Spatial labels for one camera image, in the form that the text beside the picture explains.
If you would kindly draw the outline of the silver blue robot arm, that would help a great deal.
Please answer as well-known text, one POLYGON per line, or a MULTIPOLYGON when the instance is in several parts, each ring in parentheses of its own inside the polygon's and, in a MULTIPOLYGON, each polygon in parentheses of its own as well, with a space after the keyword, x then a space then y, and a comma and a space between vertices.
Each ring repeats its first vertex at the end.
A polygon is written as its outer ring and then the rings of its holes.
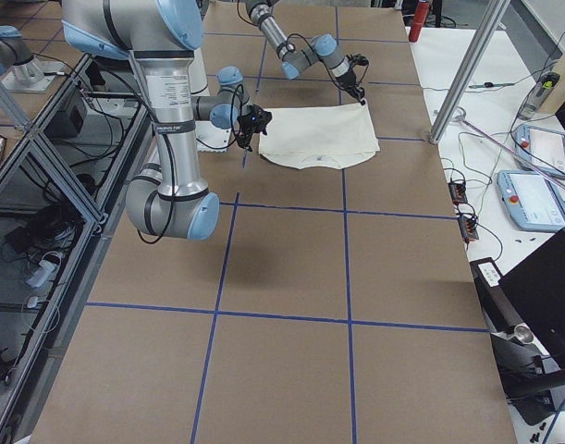
POLYGON ((194 52, 203 22, 194 1, 65 1, 66 41, 82 52, 129 61, 148 107, 156 146, 129 185, 127 212, 140 232, 205 240, 214 232, 218 196, 199 167, 196 124, 238 132, 239 146, 264 132, 272 116, 252 103, 235 67, 218 74, 215 96, 191 93, 194 52))
POLYGON ((320 63, 329 79, 360 105, 365 104, 362 79, 369 66, 362 54, 343 52, 331 34, 315 35, 308 40, 294 32, 287 35, 276 22, 276 1, 245 1, 246 22, 256 27, 275 50, 281 69, 288 80, 297 79, 304 71, 320 63))

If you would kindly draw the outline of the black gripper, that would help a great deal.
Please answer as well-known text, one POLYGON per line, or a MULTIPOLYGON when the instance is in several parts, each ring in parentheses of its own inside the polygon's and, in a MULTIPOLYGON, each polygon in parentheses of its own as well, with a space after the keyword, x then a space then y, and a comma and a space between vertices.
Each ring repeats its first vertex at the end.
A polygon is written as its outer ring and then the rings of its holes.
POLYGON ((252 152, 252 135, 259 127, 260 111, 257 105, 249 105, 245 114, 238 117, 239 129, 237 144, 248 152, 252 152))
POLYGON ((333 75, 337 87, 347 93, 352 99, 361 105, 366 104, 365 90, 358 87, 356 75, 352 68, 348 68, 346 72, 341 75, 333 75))

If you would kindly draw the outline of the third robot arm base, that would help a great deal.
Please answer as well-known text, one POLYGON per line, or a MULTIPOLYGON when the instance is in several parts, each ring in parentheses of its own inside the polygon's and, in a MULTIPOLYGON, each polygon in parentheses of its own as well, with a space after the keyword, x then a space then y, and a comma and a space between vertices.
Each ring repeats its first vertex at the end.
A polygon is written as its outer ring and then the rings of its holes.
POLYGON ((44 65, 25 43, 14 26, 0 25, 0 78, 14 93, 44 93, 55 76, 47 74, 44 65))

